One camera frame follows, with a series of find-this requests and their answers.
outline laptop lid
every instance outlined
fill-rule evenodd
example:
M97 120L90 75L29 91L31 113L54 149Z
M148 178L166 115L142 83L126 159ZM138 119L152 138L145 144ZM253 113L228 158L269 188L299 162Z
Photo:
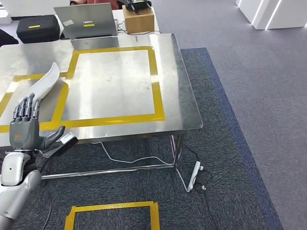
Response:
M70 39L117 35L110 3L54 7L54 11Z

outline white curved object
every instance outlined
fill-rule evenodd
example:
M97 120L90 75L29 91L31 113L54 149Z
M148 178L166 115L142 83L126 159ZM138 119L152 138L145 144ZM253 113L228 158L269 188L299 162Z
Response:
M52 87L57 81L60 76L60 69L57 63L52 63L51 68L42 78L37 81L36 84L31 86L28 92L23 94L19 99L19 102L22 102L23 98L34 93L33 103L35 103L38 98L43 99L45 97Z

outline person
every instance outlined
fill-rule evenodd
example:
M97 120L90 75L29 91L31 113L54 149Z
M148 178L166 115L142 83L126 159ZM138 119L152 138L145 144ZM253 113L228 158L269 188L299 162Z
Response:
M70 5L95 4L95 3L107 3L107 2L110 2L113 10L119 9L119 3L116 0L70 0Z

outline yellow tape square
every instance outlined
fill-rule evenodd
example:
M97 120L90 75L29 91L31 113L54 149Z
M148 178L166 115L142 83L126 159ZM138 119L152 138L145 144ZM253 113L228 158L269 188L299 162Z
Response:
M62 89L60 91L58 100L54 114L50 122L40 123L40 130L51 130L57 129L63 125L67 128L73 127L90 127L90 126L104 126L104 125L115 125L115 124L126 124L126 123L137 123L137 122L150 122L150 121L164 121L164 111L162 103L162 96L160 86L157 81L158 74L154 50L151 46L132 46L132 47L112 47L112 48L101 48L101 49L85 49L85 50L74 50L71 57L70 63L67 72L60 73L60 77L65 77L67 80L71 80L75 74L76 67L78 62L79 54L90 54L90 53L102 53L102 52L124 52L124 51L138 51L147 50L148 53L149 68L151 75L151 87L153 91L154 109L153 114L142 114L142 115L126 115L126 116L115 116L115 117L102 117L102 118L92 118L92 119L79 119L79 120L64 120L61 121L63 111L64 109L66 100L69 93L69 85L64 83ZM40 79L44 74L31 74L31 75L18 75L14 76L13 81L18 82L21 80L37 80ZM8 105L13 92L7 92L0 102L0 117ZM9 126L0 126L0 133L8 132Z
M71 207L70 212L67 216L65 220L65 230L73 230L73 223L75 221L75 214L76 212L88 212L88 211L97 211L97 210L107 210L107 209L116 209L116 208L129 208L129 207L150 207L150 211L150 226L152 230L160 230L160 224L159 220L159 208L158 203L154 203L153 201L144 201L144 202L131 202L131 203L119 203L119 204L108 204L108 205L93 205L93 206L82 206Z

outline cardboard box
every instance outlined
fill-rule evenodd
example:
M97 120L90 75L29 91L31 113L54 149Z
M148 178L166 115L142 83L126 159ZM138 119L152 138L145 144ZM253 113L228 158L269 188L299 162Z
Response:
M139 11L138 14L135 14L133 11L129 11L126 9L126 6L122 6L122 11L124 13L127 33L129 34L154 30L154 15L150 8L147 8L142 12Z

